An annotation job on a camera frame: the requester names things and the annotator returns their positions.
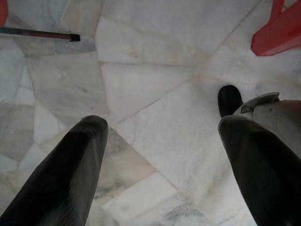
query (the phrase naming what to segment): foot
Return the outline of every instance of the foot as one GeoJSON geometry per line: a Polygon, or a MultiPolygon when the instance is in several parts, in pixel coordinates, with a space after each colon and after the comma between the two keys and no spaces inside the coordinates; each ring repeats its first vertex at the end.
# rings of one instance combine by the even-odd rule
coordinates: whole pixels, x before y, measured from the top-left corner
{"type": "Polygon", "coordinates": [[[243,104],[239,90],[231,85],[220,89],[217,102],[221,117],[232,115],[243,104]]]}

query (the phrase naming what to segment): marble floor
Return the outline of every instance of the marble floor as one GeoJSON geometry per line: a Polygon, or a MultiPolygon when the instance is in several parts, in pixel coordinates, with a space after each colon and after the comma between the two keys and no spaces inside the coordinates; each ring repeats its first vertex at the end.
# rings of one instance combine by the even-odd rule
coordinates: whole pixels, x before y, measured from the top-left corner
{"type": "MultiPolygon", "coordinates": [[[[289,7],[294,0],[286,1],[289,7]]],[[[272,0],[8,0],[0,214],[83,116],[110,125],[87,226],[255,226],[220,141],[217,92],[301,99],[301,50],[256,57],[272,0]]]]}

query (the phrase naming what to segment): black shoe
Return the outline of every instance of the black shoe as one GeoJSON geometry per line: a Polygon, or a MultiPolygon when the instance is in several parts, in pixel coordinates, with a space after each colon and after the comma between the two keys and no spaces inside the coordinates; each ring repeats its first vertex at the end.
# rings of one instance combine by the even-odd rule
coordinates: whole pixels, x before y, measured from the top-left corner
{"type": "Polygon", "coordinates": [[[232,115],[243,104],[239,90],[231,85],[220,89],[217,102],[221,117],[232,115]]]}

